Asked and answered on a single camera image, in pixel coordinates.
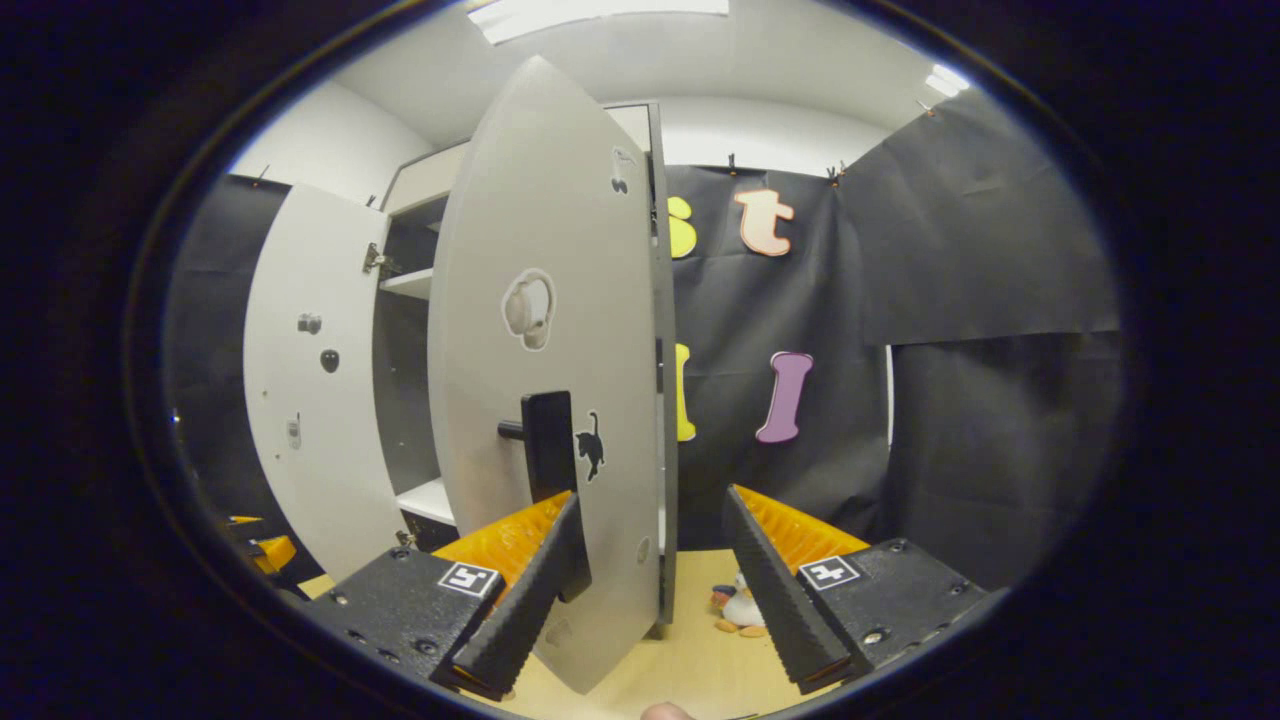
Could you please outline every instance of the headphones sticker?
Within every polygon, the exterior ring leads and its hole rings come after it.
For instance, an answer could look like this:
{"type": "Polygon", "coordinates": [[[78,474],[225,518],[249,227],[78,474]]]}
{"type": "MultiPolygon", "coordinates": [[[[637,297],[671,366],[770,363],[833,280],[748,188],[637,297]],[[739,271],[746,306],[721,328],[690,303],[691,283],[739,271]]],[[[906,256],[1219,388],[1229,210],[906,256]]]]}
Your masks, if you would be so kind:
{"type": "Polygon", "coordinates": [[[556,286],[545,270],[530,268],[512,281],[502,296],[502,322],[525,350],[538,352],[550,340],[556,316],[556,286]]]}
{"type": "Polygon", "coordinates": [[[632,168],[637,167],[636,165],[636,159],[632,158],[631,154],[627,152],[626,150],[623,150],[623,149],[618,147],[617,145],[614,145],[613,146],[613,177],[609,178],[609,186],[613,187],[613,192],[620,192],[622,195],[627,193],[627,181],[622,179],[622,170],[627,165],[630,165],[632,168]]]}

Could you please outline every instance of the wooden table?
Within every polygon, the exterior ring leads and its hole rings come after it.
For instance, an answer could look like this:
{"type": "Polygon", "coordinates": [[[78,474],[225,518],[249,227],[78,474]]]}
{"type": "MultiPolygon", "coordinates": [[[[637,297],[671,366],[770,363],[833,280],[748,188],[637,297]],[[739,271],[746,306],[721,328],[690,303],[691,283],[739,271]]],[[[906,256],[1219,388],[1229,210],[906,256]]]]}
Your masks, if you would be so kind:
{"type": "MultiPolygon", "coordinates": [[[[698,720],[727,720],[774,712],[808,700],[787,680],[771,638],[744,638],[716,629],[719,612],[709,605],[712,585],[732,584],[736,574],[737,561],[728,550],[680,552],[675,623],[664,628],[662,639],[640,641],[585,696],[564,687],[531,655],[513,697],[502,703],[470,697],[535,720],[636,720],[645,707],[664,701],[698,720]]],[[[332,587],[320,579],[311,583],[303,587],[308,594],[332,587]]]]}

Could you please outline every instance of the cabinet door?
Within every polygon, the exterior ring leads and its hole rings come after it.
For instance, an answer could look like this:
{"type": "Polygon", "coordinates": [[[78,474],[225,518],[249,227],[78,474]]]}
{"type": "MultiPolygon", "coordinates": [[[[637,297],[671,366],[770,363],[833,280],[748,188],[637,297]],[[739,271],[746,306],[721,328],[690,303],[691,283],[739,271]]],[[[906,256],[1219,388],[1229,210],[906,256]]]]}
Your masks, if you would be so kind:
{"type": "Polygon", "coordinates": [[[567,389],[572,397],[593,584],[568,605],[556,602],[535,652],[577,692],[607,675],[658,615],[660,469],[644,163],[595,100],[534,58],[471,140],[435,255],[431,425],[460,533],[530,502],[524,446],[500,438],[498,423],[520,420],[524,395],[567,389]],[[524,296],[516,307],[512,292],[524,296]],[[516,332],[521,315],[536,325],[548,314],[545,327],[516,332]]]}
{"type": "Polygon", "coordinates": [[[342,582],[404,529],[374,413],[372,322],[387,215],[307,186],[280,205],[244,318],[253,445],[298,539],[342,582]],[[317,332],[298,329],[301,315],[317,332]]]}

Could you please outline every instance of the stuffed toy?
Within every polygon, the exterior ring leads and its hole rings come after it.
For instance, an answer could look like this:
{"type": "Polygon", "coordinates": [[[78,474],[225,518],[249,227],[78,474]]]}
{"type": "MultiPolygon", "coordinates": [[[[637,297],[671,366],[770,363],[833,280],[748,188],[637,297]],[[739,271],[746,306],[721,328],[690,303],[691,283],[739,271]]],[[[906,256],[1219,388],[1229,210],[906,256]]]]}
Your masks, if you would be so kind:
{"type": "Polygon", "coordinates": [[[746,578],[741,573],[737,574],[735,584],[712,588],[712,606],[722,615],[716,621],[717,629],[737,633],[744,638],[762,638],[768,633],[764,629],[764,616],[755,606],[755,598],[751,597],[746,578]]]}

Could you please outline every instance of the orange object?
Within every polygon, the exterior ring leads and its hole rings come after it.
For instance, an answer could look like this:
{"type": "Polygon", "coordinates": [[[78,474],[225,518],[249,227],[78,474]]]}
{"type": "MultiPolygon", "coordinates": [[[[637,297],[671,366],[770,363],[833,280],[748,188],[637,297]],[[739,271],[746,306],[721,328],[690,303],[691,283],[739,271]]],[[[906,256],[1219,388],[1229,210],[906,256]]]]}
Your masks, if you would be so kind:
{"type": "Polygon", "coordinates": [[[511,588],[520,580],[534,559],[534,553],[543,546],[547,533],[550,532],[556,518],[559,516],[564,503],[568,502],[570,491],[548,497],[547,500],[530,505],[507,515],[497,523],[492,523],[458,538],[449,544],[436,550],[431,555],[454,562],[467,562],[481,568],[493,568],[502,573],[502,579],[507,582],[498,596],[494,607],[502,603],[511,588]]]}
{"type": "Polygon", "coordinates": [[[284,568],[298,553],[288,536],[259,541],[256,544],[262,555],[253,556],[253,562],[268,575],[279,573],[280,568],[284,568]]]}
{"type": "Polygon", "coordinates": [[[867,550],[870,544],[854,536],[833,528],[822,520],[806,515],[790,505],[765,497],[742,486],[732,486],[739,497],[751,511],[755,521],[778,551],[787,570],[795,575],[806,564],[833,555],[849,555],[867,550]]]}

